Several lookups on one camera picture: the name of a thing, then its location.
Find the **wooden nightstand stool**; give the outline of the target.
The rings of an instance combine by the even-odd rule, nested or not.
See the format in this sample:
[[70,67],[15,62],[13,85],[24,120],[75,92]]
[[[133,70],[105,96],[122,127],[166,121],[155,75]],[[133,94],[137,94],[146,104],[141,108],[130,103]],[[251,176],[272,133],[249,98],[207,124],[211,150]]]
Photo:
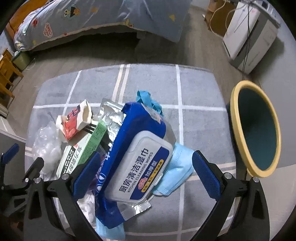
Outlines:
[[12,54],[7,48],[1,54],[0,72],[1,72],[1,104],[8,106],[9,101],[15,98],[10,88],[14,86],[11,82],[13,76],[23,78],[23,74],[12,63]]

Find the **white air purifier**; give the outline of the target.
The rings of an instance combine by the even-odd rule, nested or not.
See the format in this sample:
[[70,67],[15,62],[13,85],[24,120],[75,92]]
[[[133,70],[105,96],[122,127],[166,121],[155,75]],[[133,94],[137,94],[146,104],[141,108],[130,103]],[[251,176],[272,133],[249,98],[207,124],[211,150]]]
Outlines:
[[240,1],[223,37],[230,64],[249,74],[273,44],[280,20],[268,1]]

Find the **red white paper carton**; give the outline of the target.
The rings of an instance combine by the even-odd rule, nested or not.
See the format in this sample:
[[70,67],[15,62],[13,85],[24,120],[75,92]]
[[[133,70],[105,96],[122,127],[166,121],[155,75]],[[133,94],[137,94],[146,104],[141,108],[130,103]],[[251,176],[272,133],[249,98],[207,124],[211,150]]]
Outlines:
[[79,131],[91,123],[92,110],[85,99],[67,115],[59,115],[56,119],[56,128],[62,142],[68,142]]

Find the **blue cartoon duvet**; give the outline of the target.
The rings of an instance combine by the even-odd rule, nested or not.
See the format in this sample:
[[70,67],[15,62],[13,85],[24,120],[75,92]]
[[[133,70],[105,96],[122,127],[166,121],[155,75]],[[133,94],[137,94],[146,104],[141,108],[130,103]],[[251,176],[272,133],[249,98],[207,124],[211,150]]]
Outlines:
[[181,37],[191,1],[49,1],[18,27],[14,46],[29,51],[38,45],[91,29],[126,26],[171,42]]

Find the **wooden tv cabinet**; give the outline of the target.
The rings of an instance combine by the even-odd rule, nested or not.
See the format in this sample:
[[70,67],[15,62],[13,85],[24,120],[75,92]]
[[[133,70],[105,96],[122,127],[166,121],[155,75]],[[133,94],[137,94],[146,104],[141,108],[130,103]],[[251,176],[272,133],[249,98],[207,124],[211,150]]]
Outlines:
[[210,0],[205,15],[208,30],[223,38],[235,9],[236,5],[232,1]]

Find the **silver foil pouch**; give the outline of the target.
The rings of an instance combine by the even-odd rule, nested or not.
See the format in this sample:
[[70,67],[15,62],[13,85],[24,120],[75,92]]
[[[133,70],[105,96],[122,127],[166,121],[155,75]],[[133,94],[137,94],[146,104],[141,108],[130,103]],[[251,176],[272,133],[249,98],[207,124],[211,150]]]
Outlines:
[[121,128],[126,114],[122,112],[123,105],[110,99],[103,98],[100,104],[98,119],[105,122],[107,135],[113,144],[119,129]]

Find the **teal yellow-rimmed trash bin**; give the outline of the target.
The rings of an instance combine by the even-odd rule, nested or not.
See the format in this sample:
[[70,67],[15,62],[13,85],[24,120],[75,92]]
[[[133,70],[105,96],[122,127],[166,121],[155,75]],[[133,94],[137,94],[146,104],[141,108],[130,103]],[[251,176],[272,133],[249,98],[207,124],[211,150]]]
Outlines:
[[270,176],[281,153],[280,123],[270,99],[258,85],[242,80],[226,108],[236,160],[250,176]]

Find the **clear plastic bag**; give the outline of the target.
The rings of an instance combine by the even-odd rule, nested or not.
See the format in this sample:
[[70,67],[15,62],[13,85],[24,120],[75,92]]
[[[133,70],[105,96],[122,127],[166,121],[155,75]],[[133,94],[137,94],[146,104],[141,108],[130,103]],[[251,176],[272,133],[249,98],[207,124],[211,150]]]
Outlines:
[[52,176],[58,167],[62,157],[61,144],[58,129],[53,121],[38,130],[32,147],[32,155],[34,160],[37,157],[44,160],[44,166],[41,169],[43,175]]

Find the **small green waste basket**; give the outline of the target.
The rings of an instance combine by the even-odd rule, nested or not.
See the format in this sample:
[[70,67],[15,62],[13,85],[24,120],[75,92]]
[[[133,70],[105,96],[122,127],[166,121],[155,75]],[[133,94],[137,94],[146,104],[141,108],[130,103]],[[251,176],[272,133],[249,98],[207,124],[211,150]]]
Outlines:
[[16,51],[11,61],[20,71],[23,71],[30,64],[31,59],[25,52]]

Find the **green white medicine box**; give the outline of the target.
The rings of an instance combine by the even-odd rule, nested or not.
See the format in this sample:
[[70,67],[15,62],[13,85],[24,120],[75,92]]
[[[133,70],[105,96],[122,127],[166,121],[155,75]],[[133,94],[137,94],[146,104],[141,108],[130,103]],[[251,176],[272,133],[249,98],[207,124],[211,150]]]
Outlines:
[[106,131],[104,121],[93,120],[69,140],[56,171],[57,178],[71,174],[78,165],[84,164],[96,151]]

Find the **purple snack wrapper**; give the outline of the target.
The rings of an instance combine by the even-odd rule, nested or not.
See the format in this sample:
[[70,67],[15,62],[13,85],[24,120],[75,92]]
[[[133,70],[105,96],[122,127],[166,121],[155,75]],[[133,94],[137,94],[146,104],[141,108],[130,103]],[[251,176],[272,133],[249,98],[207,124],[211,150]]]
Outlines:
[[101,169],[102,169],[103,165],[104,165],[104,160],[101,161],[100,167],[97,170],[97,172],[95,174],[95,177],[93,178],[93,180],[91,181],[91,183],[89,185],[88,190],[92,191],[93,193],[95,193],[96,186],[97,186],[97,181],[99,179],[99,175],[100,175],[100,172],[101,172]]

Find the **blue wet wipes pack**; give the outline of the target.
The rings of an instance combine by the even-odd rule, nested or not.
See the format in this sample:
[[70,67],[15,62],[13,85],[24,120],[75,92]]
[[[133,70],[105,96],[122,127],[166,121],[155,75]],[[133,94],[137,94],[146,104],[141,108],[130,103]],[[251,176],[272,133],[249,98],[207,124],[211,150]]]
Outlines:
[[169,163],[176,138],[154,109],[128,102],[97,181],[95,215],[114,228],[151,207],[148,198]]

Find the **wooden bed frame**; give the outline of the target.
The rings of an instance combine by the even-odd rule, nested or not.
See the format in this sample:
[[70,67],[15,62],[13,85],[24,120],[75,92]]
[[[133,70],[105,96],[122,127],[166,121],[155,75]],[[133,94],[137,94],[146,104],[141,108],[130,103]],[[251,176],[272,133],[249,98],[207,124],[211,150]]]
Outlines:
[[11,40],[14,39],[19,26],[24,21],[27,15],[46,4],[47,0],[29,0],[22,4],[14,15],[10,18],[6,25],[6,32]]

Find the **light blue face mask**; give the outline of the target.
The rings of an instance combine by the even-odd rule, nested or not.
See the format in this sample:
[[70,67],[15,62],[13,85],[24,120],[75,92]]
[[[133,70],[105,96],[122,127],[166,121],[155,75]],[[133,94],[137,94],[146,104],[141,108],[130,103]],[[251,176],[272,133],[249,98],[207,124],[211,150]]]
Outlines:
[[156,196],[169,196],[193,173],[192,155],[194,151],[175,143],[172,157],[167,164],[163,176],[152,189]]

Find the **white tissue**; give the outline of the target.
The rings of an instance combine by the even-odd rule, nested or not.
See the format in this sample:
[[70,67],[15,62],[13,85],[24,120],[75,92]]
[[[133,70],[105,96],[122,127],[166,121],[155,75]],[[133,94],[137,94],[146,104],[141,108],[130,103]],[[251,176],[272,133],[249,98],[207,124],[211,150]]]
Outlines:
[[96,229],[95,198],[92,191],[87,191],[83,198],[77,200],[77,204],[91,226]]

